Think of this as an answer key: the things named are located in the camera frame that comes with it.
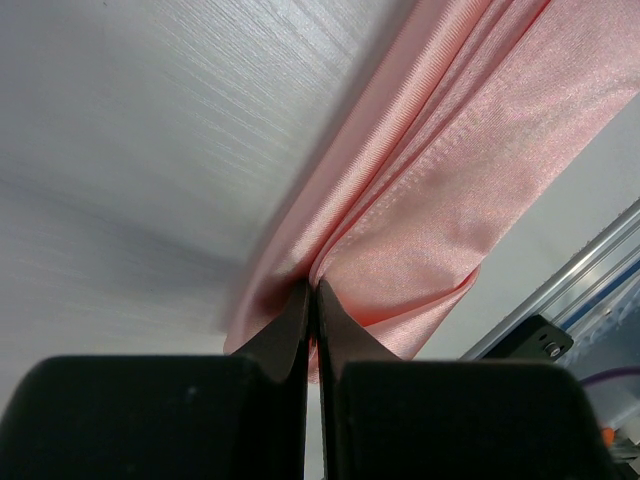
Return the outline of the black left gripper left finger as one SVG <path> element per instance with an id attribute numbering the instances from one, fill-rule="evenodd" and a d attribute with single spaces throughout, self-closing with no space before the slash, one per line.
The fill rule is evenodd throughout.
<path id="1" fill-rule="evenodd" d="M 253 367 L 239 440 L 245 478 L 304 477 L 310 301 L 309 284 L 296 283 L 283 311 L 234 353 Z"/>

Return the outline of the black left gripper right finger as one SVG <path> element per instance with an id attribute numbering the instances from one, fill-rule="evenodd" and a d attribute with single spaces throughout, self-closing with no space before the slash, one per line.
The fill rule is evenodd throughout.
<path id="1" fill-rule="evenodd" d="M 394 355 L 344 309 L 330 283 L 315 290 L 315 340 L 320 383 L 324 477 L 343 479 L 349 463 L 345 400 L 340 392 L 344 368 L 356 362 L 397 361 Z"/>

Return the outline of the pink satin napkin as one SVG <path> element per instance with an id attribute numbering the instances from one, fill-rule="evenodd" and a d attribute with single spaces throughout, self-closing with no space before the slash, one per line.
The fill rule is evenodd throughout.
<path id="1" fill-rule="evenodd" d="M 304 279 L 412 359 L 638 91 L 635 1 L 418 2 L 270 235 L 225 351 Z"/>

